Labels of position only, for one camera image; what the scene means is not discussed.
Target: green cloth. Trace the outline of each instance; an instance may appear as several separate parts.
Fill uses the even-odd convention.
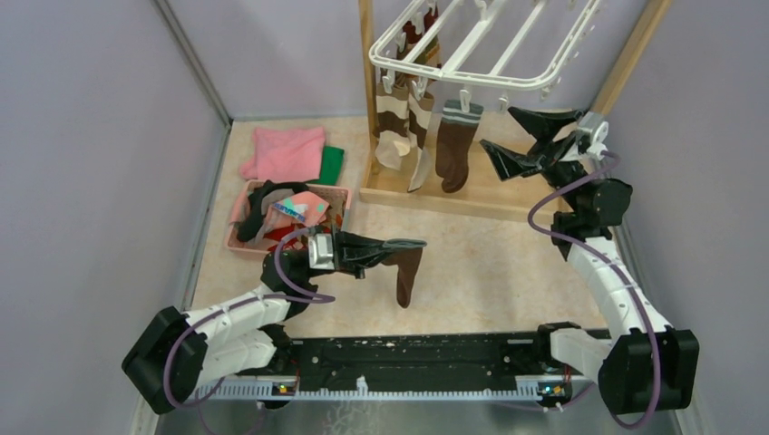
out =
[[[345,159],[345,151],[340,148],[323,147],[323,157],[320,163],[320,178],[308,181],[310,184],[323,184],[336,186],[339,174],[342,173],[342,161]]]

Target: sock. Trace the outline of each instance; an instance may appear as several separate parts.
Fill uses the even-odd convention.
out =
[[[425,92],[419,101],[409,93],[408,136],[412,148],[417,148],[416,168],[409,183],[409,193],[418,190],[424,184],[433,165],[433,158],[424,147],[424,139],[427,137],[430,117],[433,114],[433,104],[435,104],[435,98],[429,92]]]
[[[422,261],[422,248],[408,249],[392,254],[382,261],[385,266],[398,266],[398,282],[395,286],[395,300],[402,308],[411,303],[414,279]]]
[[[427,14],[424,15],[424,31],[427,32],[430,30],[430,27],[433,25],[433,23],[435,23],[435,20],[437,19],[438,5],[436,5],[434,9],[430,9]],[[398,51],[397,55],[395,56],[395,58],[398,60],[405,58],[406,55],[412,51],[414,46],[419,43],[423,35],[416,32],[416,26],[411,21],[407,21],[406,24],[404,24],[403,31],[406,33],[406,42],[404,44],[404,49],[402,51]],[[441,68],[440,51],[441,45],[438,43],[438,36],[435,36],[432,41],[430,41],[427,46],[424,47],[424,50],[422,50],[422,52],[416,56],[414,63],[432,66],[433,68]],[[401,85],[404,85],[414,79],[415,77],[410,74],[398,72],[395,75],[395,82]]]
[[[465,113],[459,100],[448,100],[443,106],[443,117],[438,127],[435,173],[443,179],[441,189],[454,193],[464,187],[470,167],[467,152],[481,122],[483,106],[470,103]]]
[[[385,92],[385,86],[376,85],[376,115],[379,119],[379,143],[374,154],[382,165],[400,170],[403,156],[411,150],[406,136],[408,89],[393,86],[393,93]]]
[[[438,5],[435,5],[434,9],[431,9],[424,15],[424,30],[427,32],[430,27],[433,26],[435,20],[438,19]],[[438,36],[435,36],[424,48],[424,51],[417,58],[417,62],[432,66],[433,68],[441,68],[441,45],[438,43]]]

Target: gray wall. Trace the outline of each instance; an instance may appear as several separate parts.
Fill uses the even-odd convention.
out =
[[[569,10],[551,0],[507,73],[533,77],[544,71],[587,0]],[[230,114],[280,118],[365,113],[363,61],[356,0],[171,0],[188,37]],[[375,37],[409,0],[374,0]],[[448,0],[438,2],[440,10]],[[606,1],[596,30],[579,47],[548,100],[537,92],[510,94],[527,107],[587,107],[638,19],[644,1]],[[531,11],[532,2],[513,0],[463,69],[488,72]],[[477,20],[471,0],[439,34],[443,59]],[[458,98],[460,87],[435,83],[438,102]],[[476,88],[473,102],[496,107],[501,93]]]
[[[0,433],[126,433],[223,129],[149,1],[0,9]]]
[[[609,117],[647,292],[700,341],[715,433],[765,433],[767,19],[763,0],[675,1]]]

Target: pink towel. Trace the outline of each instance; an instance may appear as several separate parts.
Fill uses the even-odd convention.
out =
[[[314,129],[270,130],[256,127],[254,156],[240,166],[244,179],[276,183],[309,181],[320,177],[326,132]]]

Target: black bracket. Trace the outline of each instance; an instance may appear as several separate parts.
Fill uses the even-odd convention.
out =
[[[699,342],[691,331],[668,328],[657,333],[662,380],[657,411],[680,410],[692,401]],[[651,343],[631,331],[614,343],[599,370],[601,399],[615,414],[643,412],[652,393]]]

